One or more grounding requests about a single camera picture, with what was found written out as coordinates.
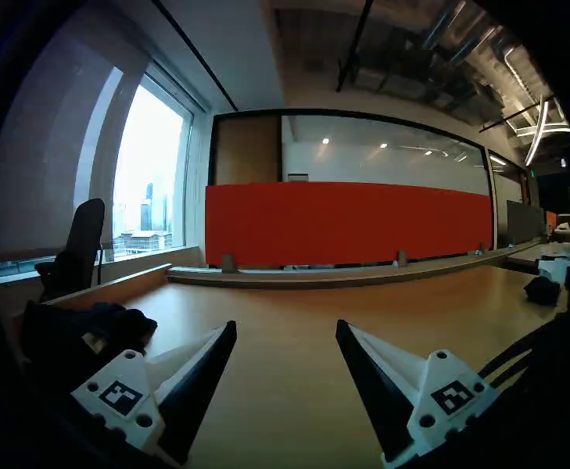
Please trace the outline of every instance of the skyscraper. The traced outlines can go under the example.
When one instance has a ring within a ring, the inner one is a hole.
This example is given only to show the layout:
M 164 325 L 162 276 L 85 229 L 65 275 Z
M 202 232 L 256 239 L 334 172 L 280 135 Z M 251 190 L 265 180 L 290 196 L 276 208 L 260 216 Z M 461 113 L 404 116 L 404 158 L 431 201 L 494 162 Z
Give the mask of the skyscraper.
M 169 231 L 170 227 L 167 225 L 167 194 L 163 196 L 163 229 Z
M 150 200 L 145 200 L 142 203 L 142 231 L 152 230 L 152 205 L 150 205 Z
M 152 230 L 152 182 L 145 188 L 145 200 L 142 202 L 142 231 Z

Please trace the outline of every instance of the windowsill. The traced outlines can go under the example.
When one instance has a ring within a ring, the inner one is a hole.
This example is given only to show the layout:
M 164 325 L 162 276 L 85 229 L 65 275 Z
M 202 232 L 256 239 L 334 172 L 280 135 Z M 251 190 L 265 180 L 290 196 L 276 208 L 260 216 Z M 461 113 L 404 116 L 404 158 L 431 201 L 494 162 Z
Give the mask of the windowsill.
M 27 280 L 28 278 L 34 278 L 34 277 L 39 277 L 39 274 L 37 273 L 36 270 L 33 270 L 32 272 L 24 272 L 23 274 L 2 275 L 0 277 L 0 285 L 11 283 L 14 281 Z
M 122 262 L 125 262 L 128 260 L 143 259 L 145 257 L 157 256 L 157 255 L 160 256 L 162 254 L 167 254 L 169 252 L 177 252 L 177 251 L 182 251 L 185 249 L 193 249 L 196 247 L 198 247 L 198 246 L 180 246 L 180 247 L 176 247 L 176 248 L 166 248 L 166 249 L 160 249 L 158 251 L 152 251 L 149 254 L 135 254 L 135 255 L 123 256 L 117 260 L 113 260 L 111 262 L 105 262 L 102 265 L 102 269 L 104 270 L 105 266 L 112 266 L 114 264 L 122 263 Z M 97 268 L 98 268 L 98 264 L 96 263 L 94 265 L 94 272 L 95 272 L 95 269 L 97 269 Z M 36 270 L 33 270 L 32 272 L 24 272 L 23 274 L 3 275 L 2 277 L 0 277 L 0 285 L 16 283 L 18 281 L 24 281 L 24 280 L 28 280 L 30 278 L 35 278 L 35 277 L 39 277 L 39 274 Z

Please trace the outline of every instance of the wooden desk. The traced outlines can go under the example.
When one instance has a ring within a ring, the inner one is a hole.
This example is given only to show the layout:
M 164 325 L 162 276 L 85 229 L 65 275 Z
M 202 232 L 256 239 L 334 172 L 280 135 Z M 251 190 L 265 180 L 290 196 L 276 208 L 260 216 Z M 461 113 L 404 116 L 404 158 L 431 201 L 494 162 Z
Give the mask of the wooden desk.
M 523 286 L 531 275 L 488 266 L 399 284 L 288 292 L 167 284 L 164 271 L 152 270 L 158 280 L 150 282 L 137 277 L 150 288 L 131 300 L 124 301 L 130 289 L 117 284 L 109 298 L 103 286 L 95 299 L 124 301 L 158 321 L 149 356 L 237 321 L 238 340 L 190 452 L 191 469 L 382 467 L 335 340 L 339 318 L 421 356 L 448 348 L 478 370 L 567 301 L 563 293 L 556 308 L 527 303 Z

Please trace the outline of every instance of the black bag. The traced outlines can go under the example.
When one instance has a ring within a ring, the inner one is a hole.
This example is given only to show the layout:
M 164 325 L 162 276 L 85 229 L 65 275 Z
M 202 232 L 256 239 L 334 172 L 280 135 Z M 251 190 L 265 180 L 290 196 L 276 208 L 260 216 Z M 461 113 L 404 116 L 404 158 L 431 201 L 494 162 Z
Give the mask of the black bag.
M 524 290 L 528 301 L 544 306 L 556 306 L 561 294 L 561 286 L 546 277 L 533 278 Z

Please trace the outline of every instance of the black cloth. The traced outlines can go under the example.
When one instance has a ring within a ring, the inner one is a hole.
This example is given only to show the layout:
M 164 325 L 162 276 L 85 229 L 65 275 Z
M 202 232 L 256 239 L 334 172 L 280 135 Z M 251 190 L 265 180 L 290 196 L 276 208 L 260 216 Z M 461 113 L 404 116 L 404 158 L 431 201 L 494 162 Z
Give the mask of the black cloth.
M 71 392 L 125 349 L 145 354 L 156 325 L 141 311 L 118 304 L 76 311 L 29 302 L 21 335 L 27 370 L 48 391 Z M 100 353 L 84 341 L 87 333 L 106 341 Z
M 556 306 L 561 286 L 546 277 L 533 278 L 525 287 L 528 301 L 545 306 Z

